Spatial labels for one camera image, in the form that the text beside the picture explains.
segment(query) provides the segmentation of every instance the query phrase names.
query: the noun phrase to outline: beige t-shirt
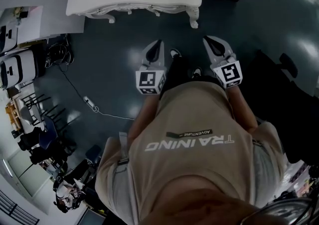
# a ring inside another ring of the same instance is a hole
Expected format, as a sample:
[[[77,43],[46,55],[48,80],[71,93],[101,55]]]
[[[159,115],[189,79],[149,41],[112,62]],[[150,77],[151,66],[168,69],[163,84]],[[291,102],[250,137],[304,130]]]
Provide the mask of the beige t-shirt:
[[[165,184],[185,175],[202,176],[231,197],[264,205],[256,196],[256,167],[267,167],[261,169],[266,170],[268,178],[259,175],[258,191],[259,199],[269,198],[283,174],[282,151],[270,123],[259,126],[254,136],[234,120],[226,94],[216,84],[190,82],[167,91],[156,118],[129,151],[139,220],[149,214]],[[263,161],[256,164],[254,156],[259,154],[254,151],[253,137],[262,147],[257,152],[269,159],[270,166]],[[105,152],[108,154],[102,157],[96,189],[101,200],[113,207],[107,193],[115,197],[103,187],[111,164],[121,155],[119,149],[116,155]],[[260,181],[270,185],[261,189]]]

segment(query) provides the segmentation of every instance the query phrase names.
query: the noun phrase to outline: cable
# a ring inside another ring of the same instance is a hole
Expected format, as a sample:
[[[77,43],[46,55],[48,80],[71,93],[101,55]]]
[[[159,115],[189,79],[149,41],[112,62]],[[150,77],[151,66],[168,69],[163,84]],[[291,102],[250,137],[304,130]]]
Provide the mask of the cable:
[[[128,118],[128,117],[121,117],[121,116],[116,116],[116,115],[112,115],[112,114],[107,114],[107,113],[102,113],[100,112],[100,109],[98,106],[95,106],[95,105],[90,105],[87,101],[85,101],[84,97],[81,96],[81,94],[79,93],[79,91],[76,89],[76,87],[73,85],[73,83],[70,81],[70,79],[67,77],[67,75],[65,74],[65,72],[61,69],[60,65],[58,64],[57,65],[59,70],[61,71],[61,73],[64,75],[65,79],[70,83],[70,85],[73,87],[73,89],[75,90],[76,94],[79,96],[79,98],[81,99],[82,102],[86,103],[91,109],[93,112],[95,113],[99,113],[101,115],[105,115],[105,116],[110,116],[110,117],[114,117],[114,118],[120,118],[120,119],[130,119],[130,120],[135,120],[135,119],[132,119],[132,118]]]

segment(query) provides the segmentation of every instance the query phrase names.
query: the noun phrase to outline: shirt label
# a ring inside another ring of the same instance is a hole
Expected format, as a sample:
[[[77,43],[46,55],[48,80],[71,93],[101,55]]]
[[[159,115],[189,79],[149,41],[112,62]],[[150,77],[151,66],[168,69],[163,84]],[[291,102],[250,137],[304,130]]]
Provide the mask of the shirt label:
[[[182,133],[182,134],[167,132],[166,136],[170,137],[170,138],[178,139],[178,138],[182,138],[182,137],[186,137],[186,136],[199,136],[199,135],[209,135],[209,134],[213,134],[212,129],[207,129],[207,130],[202,130],[202,131],[197,131],[197,132],[186,132],[186,133]]]

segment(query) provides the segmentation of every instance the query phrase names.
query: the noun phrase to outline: floor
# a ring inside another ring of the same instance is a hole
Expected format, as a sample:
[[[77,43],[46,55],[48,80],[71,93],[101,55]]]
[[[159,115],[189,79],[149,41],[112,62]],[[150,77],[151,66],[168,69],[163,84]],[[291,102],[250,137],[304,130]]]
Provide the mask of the floor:
[[[71,35],[75,61],[66,75],[102,113],[135,118],[144,99],[135,87],[140,52],[162,39],[167,55],[175,47],[193,67],[207,69],[202,37],[215,35],[230,43],[243,70],[258,49],[275,62],[287,53],[299,70],[295,82],[313,95],[319,75],[318,4],[318,0],[203,0],[199,29],[191,29],[186,13],[156,17],[146,10],[134,10],[132,15],[116,12],[112,13],[115,24],[87,18],[84,33]],[[103,148],[108,137],[128,131],[132,123],[94,113],[57,67],[49,68],[35,86],[39,93],[53,97],[54,104],[67,108],[64,120],[73,120],[67,135],[78,144],[75,163],[93,144]]]

